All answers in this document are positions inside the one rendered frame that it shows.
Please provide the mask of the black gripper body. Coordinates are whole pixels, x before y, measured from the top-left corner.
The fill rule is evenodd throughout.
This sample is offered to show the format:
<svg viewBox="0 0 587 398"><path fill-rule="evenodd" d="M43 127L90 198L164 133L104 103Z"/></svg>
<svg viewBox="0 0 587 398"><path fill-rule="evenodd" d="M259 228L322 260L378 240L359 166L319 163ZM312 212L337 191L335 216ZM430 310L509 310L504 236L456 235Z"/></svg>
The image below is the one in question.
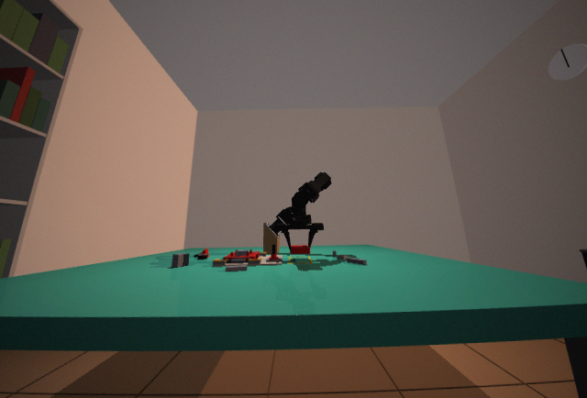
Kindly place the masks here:
<svg viewBox="0 0 587 398"><path fill-rule="evenodd" d="M300 213L303 213L306 216L306 209L292 209L292 214L293 213L295 213L296 216L299 216ZM324 225L322 223L313 223L312 225L306 226L307 228L299 229L310 229L310 231L324 230ZM286 224L276 224L276 231L288 232L289 229L294 229L294 226Z"/></svg>

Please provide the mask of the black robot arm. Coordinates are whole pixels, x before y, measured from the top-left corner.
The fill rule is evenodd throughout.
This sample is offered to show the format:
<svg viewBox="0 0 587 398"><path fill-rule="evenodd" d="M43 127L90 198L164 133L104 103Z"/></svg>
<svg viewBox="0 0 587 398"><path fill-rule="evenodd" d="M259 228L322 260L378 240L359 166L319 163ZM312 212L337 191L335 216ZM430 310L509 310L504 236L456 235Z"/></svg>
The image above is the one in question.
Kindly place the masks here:
<svg viewBox="0 0 587 398"><path fill-rule="evenodd" d="M278 236L280 231L276 231L276 224L286 224L293 226L294 229L307 228L306 225L312 224L311 216L300 213L296 216L292 214L292 209L305 209L308 201L314 203L319 198L319 193L331 184L331 177L326 172L320 172L313 181L306 182L302 185L292 198L292 206L283 209L276 217L278 218L269 228Z"/></svg>

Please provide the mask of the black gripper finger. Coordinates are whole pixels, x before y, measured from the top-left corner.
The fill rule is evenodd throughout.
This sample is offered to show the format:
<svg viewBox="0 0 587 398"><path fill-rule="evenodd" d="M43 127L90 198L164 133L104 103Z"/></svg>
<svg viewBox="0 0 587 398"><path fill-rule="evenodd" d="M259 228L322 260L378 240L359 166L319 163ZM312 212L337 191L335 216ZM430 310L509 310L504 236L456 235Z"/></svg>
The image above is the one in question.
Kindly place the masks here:
<svg viewBox="0 0 587 398"><path fill-rule="evenodd" d="M309 236L308 236L308 246L311 248L311 244L314 238L315 233L318 233L318 231L309 231Z"/></svg>
<svg viewBox="0 0 587 398"><path fill-rule="evenodd" d="M289 232L282 232L282 233L284 233L286 240L287 240L287 243L288 243L288 246L289 246L289 250L291 250L291 242L290 242Z"/></svg>

